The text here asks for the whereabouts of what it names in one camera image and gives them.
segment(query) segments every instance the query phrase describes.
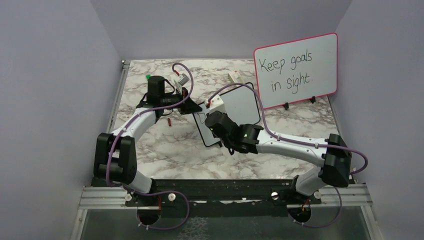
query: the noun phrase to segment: small white box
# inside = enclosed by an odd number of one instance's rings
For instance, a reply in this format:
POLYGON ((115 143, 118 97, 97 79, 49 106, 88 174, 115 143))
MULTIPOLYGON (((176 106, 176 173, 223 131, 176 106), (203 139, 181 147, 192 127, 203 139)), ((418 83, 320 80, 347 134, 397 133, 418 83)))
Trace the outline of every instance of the small white box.
POLYGON ((243 81, 242 76, 240 75, 239 71, 234 70, 228 73, 228 79, 233 83, 241 83, 244 84, 245 81, 243 81))

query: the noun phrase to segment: black bracket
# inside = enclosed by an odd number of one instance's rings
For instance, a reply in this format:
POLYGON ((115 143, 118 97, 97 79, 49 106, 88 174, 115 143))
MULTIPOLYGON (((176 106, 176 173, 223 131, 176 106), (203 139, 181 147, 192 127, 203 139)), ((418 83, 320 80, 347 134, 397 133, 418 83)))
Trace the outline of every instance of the black bracket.
POLYGON ((284 103, 282 106, 284 107, 285 110, 289 109, 289 103, 288 102, 284 103))

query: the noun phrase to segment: marble surface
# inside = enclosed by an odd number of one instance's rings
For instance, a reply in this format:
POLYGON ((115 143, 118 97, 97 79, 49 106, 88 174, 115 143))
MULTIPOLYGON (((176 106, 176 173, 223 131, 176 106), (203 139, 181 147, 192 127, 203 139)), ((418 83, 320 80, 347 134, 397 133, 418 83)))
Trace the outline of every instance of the marble surface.
MULTIPOLYGON (((229 83, 227 73, 238 70, 246 82, 256 88, 252 59, 158 59, 133 60, 129 67, 114 128, 121 126, 134 112, 147 91, 146 75, 171 76, 175 62, 185 64, 194 77, 191 98, 200 103, 229 83)), ((182 67, 177 71, 184 73, 182 67)), ((265 111, 271 130, 301 137, 327 138, 337 133, 327 97, 293 103, 265 111)), ((274 154, 230 155, 225 147, 205 147, 191 114, 177 111, 159 121, 136 143, 138 170, 157 179, 279 179, 293 178, 312 168, 310 163, 274 154)))

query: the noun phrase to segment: red object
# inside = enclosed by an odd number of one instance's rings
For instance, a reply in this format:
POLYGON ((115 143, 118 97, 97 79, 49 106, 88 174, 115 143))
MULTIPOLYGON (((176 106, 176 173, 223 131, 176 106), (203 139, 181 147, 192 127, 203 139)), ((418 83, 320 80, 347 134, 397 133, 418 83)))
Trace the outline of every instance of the red object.
MULTIPOLYGON (((337 33, 335 33, 335 32, 330 32, 330 33, 321 34, 321 35, 317 35, 317 36, 310 36, 310 37, 305 37, 305 38, 301 38, 301 39, 297 39, 297 40, 293 40, 293 41, 286 41, 286 42, 282 42, 282 43, 276 43, 276 44, 272 44, 272 45, 268 45, 268 46, 258 47, 258 48, 256 48, 253 51, 254 72, 256 73, 258 71, 257 68, 256 68, 256 58, 255 58, 255 52, 256 52, 256 50, 258 50, 258 49, 264 49, 264 48, 268 48, 268 47, 272 47, 272 46, 277 46, 277 45, 282 45, 282 44, 289 44, 289 43, 293 43, 293 42, 297 42, 297 41, 302 41, 302 40, 306 40, 306 39, 313 39, 313 38, 322 37, 322 36, 326 36, 326 35, 330 35, 330 34, 335 34, 336 37, 337 37, 337 57, 336 57, 336 59, 337 59, 337 66, 336 66, 336 70, 335 70, 336 71, 336 74, 337 74, 337 79, 336 79, 335 91, 334 92, 331 92, 331 93, 328 93, 328 94, 315 96, 315 97, 318 98, 318 97, 322 97, 322 96, 331 95, 331 94, 333 94, 333 93, 335 93, 337 91, 337 87, 339 85, 339 35, 337 35, 337 33)), ((257 83, 257 94, 259 95, 259 97, 261 97, 261 93, 259 92, 258 75, 256 75, 256 83, 257 83)), ((297 102, 301 102, 301 101, 305 101, 307 99, 308 98, 305 98, 305 99, 302 99, 302 100, 298 100, 298 101, 292 101, 292 102, 289 102, 289 104, 297 103, 297 102)), ((275 106, 269 106, 269 107, 265 107, 264 109, 271 109, 271 108, 283 106, 285 104, 286 103, 275 105, 275 106)))

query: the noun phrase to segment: lavender wall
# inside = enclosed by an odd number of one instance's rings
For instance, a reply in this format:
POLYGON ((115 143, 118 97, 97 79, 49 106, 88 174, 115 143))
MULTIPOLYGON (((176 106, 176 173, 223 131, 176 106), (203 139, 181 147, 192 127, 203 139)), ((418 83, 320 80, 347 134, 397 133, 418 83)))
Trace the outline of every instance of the lavender wall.
POLYGON ((124 59, 253 58, 336 30, 351 0, 91 0, 124 59))
POLYGON ((0 239, 69 239, 120 62, 89 0, 0 1, 0 239))
POLYGON ((369 157, 359 179, 387 240, 422 239, 423 13, 422 0, 353 0, 336 30, 339 86, 331 100, 346 142, 369 157))

